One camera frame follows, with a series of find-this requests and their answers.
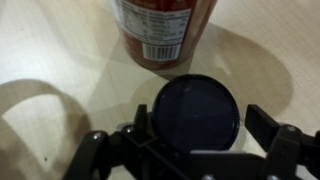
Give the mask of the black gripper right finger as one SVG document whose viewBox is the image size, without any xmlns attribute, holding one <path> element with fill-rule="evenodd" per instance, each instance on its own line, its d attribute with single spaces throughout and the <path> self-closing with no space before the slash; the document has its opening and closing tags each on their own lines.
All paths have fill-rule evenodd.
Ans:
<svg viewBox="0 0 320 180">
<path fill-rule="evenodd" d="M 277 122 L 256 104 L 247 106 L 245 127 L 267 153 L 262 177 L 300 180 L 296 169 L 302 165 L 320 179 L 320 131 L 305 134 L 294 125 Z"/>
</svg>

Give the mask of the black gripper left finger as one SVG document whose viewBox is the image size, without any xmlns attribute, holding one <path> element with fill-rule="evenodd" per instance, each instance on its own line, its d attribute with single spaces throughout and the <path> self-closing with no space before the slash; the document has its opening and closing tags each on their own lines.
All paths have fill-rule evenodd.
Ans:
<svg viewBox="0 0 320 180">
<path fill-rule="evenodd" d="M 111 135 L 102 130 L 88 132 L 63 180 L 107 180 L 117 166 L 124 166 L 136 180 L 160 180 L 160 167 L 150 152 L 157 142 L 148 132 L 147 106 L 141 104 L 132 124 Z"/>
</svg>

